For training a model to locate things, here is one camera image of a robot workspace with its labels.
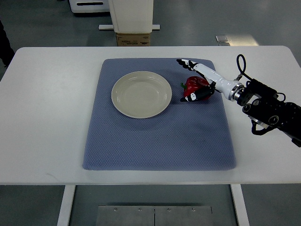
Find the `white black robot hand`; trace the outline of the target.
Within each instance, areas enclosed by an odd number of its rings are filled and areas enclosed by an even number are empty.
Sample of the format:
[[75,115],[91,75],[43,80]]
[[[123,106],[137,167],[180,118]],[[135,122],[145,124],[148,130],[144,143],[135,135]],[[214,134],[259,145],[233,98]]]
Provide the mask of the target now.
[[203,76],[208,82],[214,82],[214,89],[223,93],[230,101],[237,101],[242,94],[244,85],[237,80],[227,80],[219,75],[215,70],[201,63],[196,63],[187,59],[177,59],[177,62],[190,71],[195,71]]

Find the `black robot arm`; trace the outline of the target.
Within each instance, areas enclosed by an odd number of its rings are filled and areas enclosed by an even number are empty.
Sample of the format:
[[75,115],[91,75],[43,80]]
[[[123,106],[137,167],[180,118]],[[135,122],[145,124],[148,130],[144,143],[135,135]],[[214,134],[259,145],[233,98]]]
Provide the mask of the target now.
[[251,119],[254,135],[262,136],[278,129],[284,132],[292,142],[301,146],[301,107],[285,101],[285,94],[277,92],[267,85],[252,79],[246,73],[246,59],[239,54],[236,59],[240,75],[248,79],[246,86],[235,93],[237,104],[242,106],[242,112]]

